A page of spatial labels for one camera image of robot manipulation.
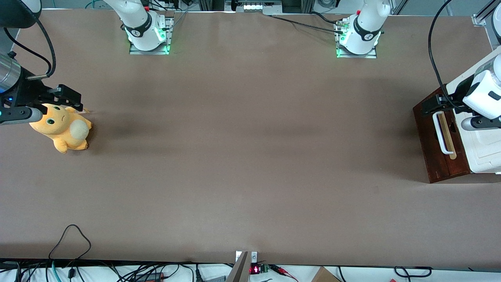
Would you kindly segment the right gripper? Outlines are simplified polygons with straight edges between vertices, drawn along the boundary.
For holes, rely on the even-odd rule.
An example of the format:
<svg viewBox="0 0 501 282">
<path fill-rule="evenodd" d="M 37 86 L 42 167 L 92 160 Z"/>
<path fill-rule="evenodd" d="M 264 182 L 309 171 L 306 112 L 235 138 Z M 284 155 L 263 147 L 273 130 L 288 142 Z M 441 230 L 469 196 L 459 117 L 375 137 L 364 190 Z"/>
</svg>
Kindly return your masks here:
<svg viewBox="0 0 501 282">
<path fill-rule="evenodd" d="M 47 109 L 57 107 L 68 112 L 84 112 L 79 92 L 64 84 L 50 89 L 41 80 L 28 80 L 27 77 L 33 75 L 29 70 L 21 67 L 19 72 L 16 81 L 9 78 L 10 84 L 2 85 L 2 107 L 43 104 Z"/>
</svg>

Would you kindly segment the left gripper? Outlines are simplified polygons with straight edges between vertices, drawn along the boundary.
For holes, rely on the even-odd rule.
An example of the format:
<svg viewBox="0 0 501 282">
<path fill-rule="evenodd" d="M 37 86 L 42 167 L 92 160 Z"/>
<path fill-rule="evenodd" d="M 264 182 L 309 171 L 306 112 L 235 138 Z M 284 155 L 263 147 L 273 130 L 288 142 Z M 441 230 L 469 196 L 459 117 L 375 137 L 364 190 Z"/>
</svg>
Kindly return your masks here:
<svg viewBox="0 0 501 282">
<path fill-rule="evenodd" d="M 454 79 L 446 85 L 446 90 L 456 102 L 461 112 L 476 113 L 488 119 L 500 117 L 500 71 L 481 70 L 469 76 Z M 423 117 L 433 115 L 438 111 L 447 110 L 449 97 L 443 93 L 430 95 L 430 102 L 421 103 Z"/>
</svg>

